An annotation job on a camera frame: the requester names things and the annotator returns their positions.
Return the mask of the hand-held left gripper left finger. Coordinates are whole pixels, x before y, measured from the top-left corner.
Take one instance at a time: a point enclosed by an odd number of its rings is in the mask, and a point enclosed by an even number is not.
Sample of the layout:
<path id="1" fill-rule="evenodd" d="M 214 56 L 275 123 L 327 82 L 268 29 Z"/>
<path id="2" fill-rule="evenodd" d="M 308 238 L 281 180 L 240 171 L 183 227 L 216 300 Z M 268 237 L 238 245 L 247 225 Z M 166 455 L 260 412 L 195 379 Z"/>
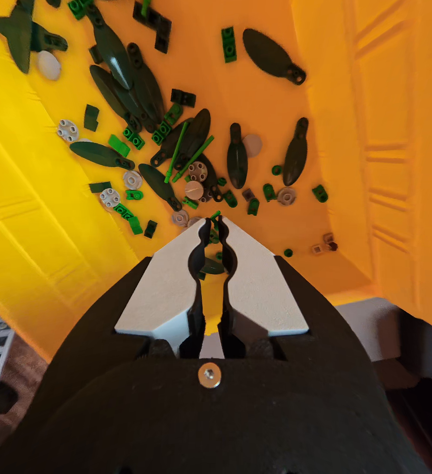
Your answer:
<path id="1" fill-rule="evenodd" d="M 200 356 L 206 329 L 201 281 L 211 221 L 202 218 L 157 251 L 131 295 L 115 331 L 165 340 L 175 356 Z"/>

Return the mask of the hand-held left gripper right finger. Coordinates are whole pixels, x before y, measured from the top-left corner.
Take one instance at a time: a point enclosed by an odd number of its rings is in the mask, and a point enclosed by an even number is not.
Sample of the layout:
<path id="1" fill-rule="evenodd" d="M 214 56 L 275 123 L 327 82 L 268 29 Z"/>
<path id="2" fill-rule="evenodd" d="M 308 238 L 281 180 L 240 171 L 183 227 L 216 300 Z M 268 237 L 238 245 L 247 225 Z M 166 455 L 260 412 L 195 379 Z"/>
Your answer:
<path id="1" fill-rule="evenodd" d="M 224 357 L 244 358 L 260 340 L 308 334 L 276 255 L 227 217 L 220 216 L 218 226 L 228 272 L 218 324 Z"/>

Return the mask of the yellow plastic bin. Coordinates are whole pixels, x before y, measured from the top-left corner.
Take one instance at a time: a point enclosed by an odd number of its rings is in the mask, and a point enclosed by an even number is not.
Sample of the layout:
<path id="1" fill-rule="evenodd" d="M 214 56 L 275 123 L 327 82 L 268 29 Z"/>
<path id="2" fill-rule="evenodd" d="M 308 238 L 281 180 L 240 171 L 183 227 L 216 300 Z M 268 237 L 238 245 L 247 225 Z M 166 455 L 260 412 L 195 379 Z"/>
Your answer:
<path id="1" fill-rule="evenodd" d="M 15 3 L 0 1 L 0 17 Z M 66 1 L 58 9 L 41 3 L 72 15 Z M 432 1 L 288 1 L 288 11 L 340 252 L 320 279 L 298 271 L 334 306 L 382 297 L 432 325 Z M 53 83 L 64 75 L 60 52 Z M 37 53 L 28 74 L 34 69 L 40 74 Z M 127 205 L 124 172 L 117 171 L 120 190 L 84 174 L 78 191 L 89 191 L 98 210 L 120 217 L 134 236 L 153 239 L 158 223 L 142 226 Z M 97 269 L 94 251 L 78 251 L 87 269 L 50 276 L 9 243 L 0 229 L 0 316 L 47 361 L 102 294 L 158 251 L 116 274 L 106 272 L 109 263 Z"/>

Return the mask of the pile of dark green leaf pieces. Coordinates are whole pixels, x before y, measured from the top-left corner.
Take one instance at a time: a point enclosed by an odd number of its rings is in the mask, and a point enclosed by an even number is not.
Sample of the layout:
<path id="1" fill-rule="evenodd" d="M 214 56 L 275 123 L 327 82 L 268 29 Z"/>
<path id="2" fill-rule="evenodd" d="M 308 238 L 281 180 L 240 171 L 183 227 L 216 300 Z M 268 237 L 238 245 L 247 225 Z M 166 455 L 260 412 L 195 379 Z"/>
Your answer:
<path id="1" fill-rule="evenodd" d="M 167 54 L 152 46 L 156 31 L 136 21 L 135 1 L 95 1 L 104 20 L 127 46 L 139 46 L 143 61 L 159 82 L 169 109 L 170 92 L 196 95 L 195 108 L 185 107 L 183 118 L 209 110 L 208 136 L 215 141 L 206 156 L 228 183 L 239 204 L 184 206 L 190 217 L 208 217 L 215 210 L 278 252 L 301 250 L 307 239 L 308 183 L 305 169 L 297 181 L 285 180 L 285 171 L 270 176 L 272 165 L 284 169 L 284 158 L 297 122 L 305 111 L 304 67 L 280 45 L 277 29 L 287 26 L 286 1 L 152 1 L 169 16 L 173 30 Z M 117 171 L 78 157 L 55 132 L 58 118 L 77 120 L 85 103 L 100 108 L 96 133 L 86 138 L 104 144 L 116 133 L 123 118 L 116 115 L 94 84 L 84 50 L 91 46 L 89 20 L 76 21 L 63 9 L 35 6 L 35 21 L 69 42 L 60 52 L 64 75 L 58 82 L 45 80 L 34 69 L 24 75 L 6 53 L 0 34 L 0 229 L 15 244 L 15 253 L 40 268 L 42 274 L 60 276 L 81 264 L 78 251 L 94 251 L 98 270 L 110 264 L 108 274 L 123 272 L 138 259 L 162 248 L 183 233 L 171 223 L 172 210 L 147 183 L 142 201 L 127 203 L 142 226 L 158 223 L 153 239 L 134 236 L 129 225 L 111 212 L 98 210 L 97 198 L 84 188 L 86 178 L 117 184 Z"/>

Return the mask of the black angled brick plate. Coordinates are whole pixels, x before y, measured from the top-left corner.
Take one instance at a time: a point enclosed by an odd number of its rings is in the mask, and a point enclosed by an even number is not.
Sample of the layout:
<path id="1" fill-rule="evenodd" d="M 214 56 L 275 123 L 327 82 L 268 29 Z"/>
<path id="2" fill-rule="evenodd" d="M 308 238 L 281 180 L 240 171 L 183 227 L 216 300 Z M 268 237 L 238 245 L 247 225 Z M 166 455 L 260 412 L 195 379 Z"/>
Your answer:
<path id="1" fill-rule="evenodd" d="M 153 8 L 149 8 L 148 19 L 141 15 L 142 2 L 135 1 L 132 17 L 138 23 L 155 31 L 155 45 L 154 48 L 161 53 L 167 54 L 169 48 L 170 33 L 172 29 L 172 22 Z"/>

